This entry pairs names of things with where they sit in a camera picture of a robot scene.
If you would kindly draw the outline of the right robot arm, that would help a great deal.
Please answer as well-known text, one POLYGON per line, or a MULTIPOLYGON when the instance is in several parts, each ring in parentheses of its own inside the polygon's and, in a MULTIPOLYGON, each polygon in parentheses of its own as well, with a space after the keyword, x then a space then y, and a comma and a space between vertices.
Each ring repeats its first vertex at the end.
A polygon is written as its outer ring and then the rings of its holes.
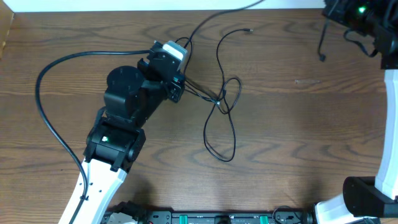
POLYGON ((397 217, 397 1, 326 1, 323 15, 347 28, 370 35, 381 54, 387 91, 384 148, 374 177, 347 177, 340 195, 317 203, 310 223, 379 223, 397 217))

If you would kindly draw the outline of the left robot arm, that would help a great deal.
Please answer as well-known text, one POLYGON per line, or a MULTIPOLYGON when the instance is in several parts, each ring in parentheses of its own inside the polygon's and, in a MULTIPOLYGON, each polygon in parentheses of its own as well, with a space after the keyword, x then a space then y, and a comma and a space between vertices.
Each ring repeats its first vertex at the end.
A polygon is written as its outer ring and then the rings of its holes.
POLYGON ((107 77, 105 106, 86 139, 80 175, 60 223, 100 223, 145 141, 143 125, 161 102, 181 99, 188 52, 174 41, 156 42, 137 66, 107 77))

